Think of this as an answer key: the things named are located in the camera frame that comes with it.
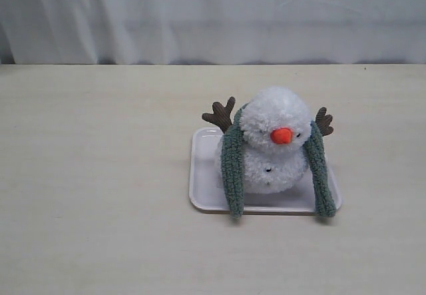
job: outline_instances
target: pom-pom snowman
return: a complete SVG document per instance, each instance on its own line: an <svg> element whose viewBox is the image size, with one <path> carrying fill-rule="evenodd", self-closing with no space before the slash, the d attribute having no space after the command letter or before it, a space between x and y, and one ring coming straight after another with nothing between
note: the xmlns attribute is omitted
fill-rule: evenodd
<svg viewBox="0 0 426 295"><path fill-rule="evenodd" d="M226 107L213 104L214 114L202 118L224 132L215 154L215 166L224 182L230 212L240 217L244 194L270 194L295 186L310 167L320 216L334 216L327 186L322 136L330 134L331 115L321 108L316 121L308 106L291 90L261 90L230 121L235 99Z"/></svg>

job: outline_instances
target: white curtain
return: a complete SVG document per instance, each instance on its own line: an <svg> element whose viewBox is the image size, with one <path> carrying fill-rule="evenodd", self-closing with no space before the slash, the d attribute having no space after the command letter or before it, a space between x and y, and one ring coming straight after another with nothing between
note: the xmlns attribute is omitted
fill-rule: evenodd
<svg viewBox="0 0 426 295"><path fill-rule="evenodd" d="M426 63L426 0L0 0L3 63Z"/></svg>

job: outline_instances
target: reindeer antler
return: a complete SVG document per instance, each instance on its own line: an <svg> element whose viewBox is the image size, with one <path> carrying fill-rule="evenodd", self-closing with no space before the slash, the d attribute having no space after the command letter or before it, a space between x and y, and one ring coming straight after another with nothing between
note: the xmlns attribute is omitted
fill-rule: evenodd
<svg viewBox="0 0 426 295"><path fill-rule="evenodd" d="M214 102L212 105L213 114L204 113L201 117L206 122L212 123L219 127L223 133L232 125L231 112L235 105L235 98L230 97L224 107L219 102Z"/></svg>
<svg viewBox="0 0 426 295"><path fill-rule="evenodd" d="M332 134L334 131L333 127L330 126L333 116L330 114L325 115L326 113L327 109L322 107L318 110L317 116L315 117L315 123L317 123L323 137Z"/></svg>

